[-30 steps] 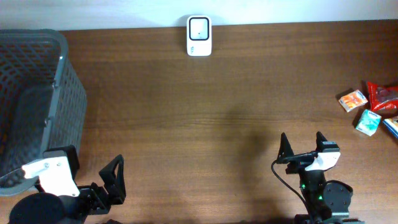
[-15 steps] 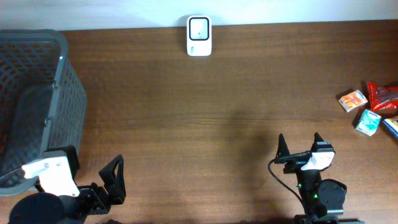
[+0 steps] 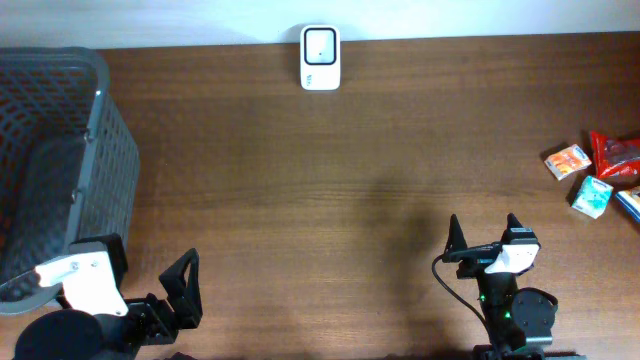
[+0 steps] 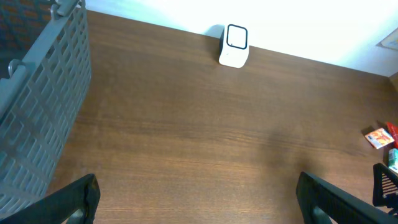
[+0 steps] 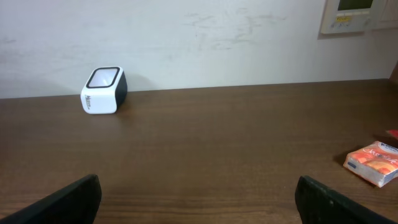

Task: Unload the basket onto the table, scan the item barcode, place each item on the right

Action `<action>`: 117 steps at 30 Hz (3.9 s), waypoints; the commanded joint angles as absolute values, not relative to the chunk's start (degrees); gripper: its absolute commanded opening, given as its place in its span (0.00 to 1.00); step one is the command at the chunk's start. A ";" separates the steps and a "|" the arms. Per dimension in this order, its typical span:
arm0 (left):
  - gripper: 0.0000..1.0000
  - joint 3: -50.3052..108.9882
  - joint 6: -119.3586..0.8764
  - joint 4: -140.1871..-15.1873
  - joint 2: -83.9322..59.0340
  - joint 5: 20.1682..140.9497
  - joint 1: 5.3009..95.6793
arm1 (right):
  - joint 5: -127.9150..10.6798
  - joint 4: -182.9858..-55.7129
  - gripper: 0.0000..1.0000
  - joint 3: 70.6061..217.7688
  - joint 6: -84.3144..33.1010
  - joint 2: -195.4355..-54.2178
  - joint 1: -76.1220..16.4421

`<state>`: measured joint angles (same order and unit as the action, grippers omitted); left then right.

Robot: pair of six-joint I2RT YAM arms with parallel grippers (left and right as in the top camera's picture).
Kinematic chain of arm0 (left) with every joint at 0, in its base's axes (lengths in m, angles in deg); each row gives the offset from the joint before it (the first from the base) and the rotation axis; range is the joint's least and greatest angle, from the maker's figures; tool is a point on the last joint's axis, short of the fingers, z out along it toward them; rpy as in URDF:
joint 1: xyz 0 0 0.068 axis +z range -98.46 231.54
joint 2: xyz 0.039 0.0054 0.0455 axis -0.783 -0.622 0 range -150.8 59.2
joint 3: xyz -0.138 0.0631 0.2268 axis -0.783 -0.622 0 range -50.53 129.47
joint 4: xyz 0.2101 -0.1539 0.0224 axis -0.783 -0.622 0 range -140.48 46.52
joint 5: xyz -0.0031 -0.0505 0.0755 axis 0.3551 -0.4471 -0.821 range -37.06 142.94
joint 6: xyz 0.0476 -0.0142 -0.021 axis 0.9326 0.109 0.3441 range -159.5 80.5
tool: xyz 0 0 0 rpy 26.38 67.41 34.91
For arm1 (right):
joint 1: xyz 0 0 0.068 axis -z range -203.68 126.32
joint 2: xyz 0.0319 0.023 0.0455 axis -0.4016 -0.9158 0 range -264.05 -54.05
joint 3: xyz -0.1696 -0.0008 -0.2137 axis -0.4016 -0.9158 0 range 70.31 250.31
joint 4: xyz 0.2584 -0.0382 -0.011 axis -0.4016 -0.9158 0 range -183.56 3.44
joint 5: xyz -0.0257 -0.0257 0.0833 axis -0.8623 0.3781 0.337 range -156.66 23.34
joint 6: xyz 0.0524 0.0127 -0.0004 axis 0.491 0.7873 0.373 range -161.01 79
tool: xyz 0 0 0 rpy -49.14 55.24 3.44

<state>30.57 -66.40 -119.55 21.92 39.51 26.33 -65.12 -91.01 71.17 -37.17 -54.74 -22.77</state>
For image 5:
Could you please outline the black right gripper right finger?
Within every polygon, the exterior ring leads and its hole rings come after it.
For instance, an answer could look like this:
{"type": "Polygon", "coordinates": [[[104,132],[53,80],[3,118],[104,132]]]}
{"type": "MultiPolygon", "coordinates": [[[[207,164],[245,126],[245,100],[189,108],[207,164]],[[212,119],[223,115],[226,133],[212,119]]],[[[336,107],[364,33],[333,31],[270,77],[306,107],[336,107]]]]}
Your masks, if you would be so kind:
{"type": "Polygon", "coordinates": [[[298,180],[295,204],[302,223],[395,224],[307,175],[298,180]]]}

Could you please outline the orange tissue pack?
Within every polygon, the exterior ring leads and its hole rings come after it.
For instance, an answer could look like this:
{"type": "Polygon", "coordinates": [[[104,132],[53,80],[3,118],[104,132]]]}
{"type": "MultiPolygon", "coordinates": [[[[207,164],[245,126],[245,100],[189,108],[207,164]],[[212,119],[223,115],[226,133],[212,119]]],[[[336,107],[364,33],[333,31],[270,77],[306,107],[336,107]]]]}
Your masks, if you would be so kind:
{"type": "Polygon", "coordinates": [[[375,141],[349,153],[343,166],[368,182],[383,187],[397,178],[397,148],[375,141]]]}

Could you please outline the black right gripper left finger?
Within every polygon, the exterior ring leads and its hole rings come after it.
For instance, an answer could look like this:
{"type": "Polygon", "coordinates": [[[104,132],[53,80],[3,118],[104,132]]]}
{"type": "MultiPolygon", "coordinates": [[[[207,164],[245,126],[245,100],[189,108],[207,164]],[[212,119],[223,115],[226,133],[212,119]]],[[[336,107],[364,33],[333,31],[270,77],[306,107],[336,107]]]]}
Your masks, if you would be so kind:
{"type": "Polygon", "coordinates": [[[92,224],[100,202],[99,178],[90,174],[1,219],[1,224],[92,224]]]}

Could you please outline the red Hacks candy bag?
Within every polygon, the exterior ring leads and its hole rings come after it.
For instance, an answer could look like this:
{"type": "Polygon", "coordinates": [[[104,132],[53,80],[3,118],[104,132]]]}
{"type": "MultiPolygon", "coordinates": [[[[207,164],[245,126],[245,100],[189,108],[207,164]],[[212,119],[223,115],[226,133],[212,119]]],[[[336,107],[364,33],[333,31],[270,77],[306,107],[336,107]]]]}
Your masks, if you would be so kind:
{"type": "Polygon", "coordinates": [[[398,139],[398,130],[388,130],[386,131],[386,133],[392,137],[394,137],[395,139],[398,139]]]}

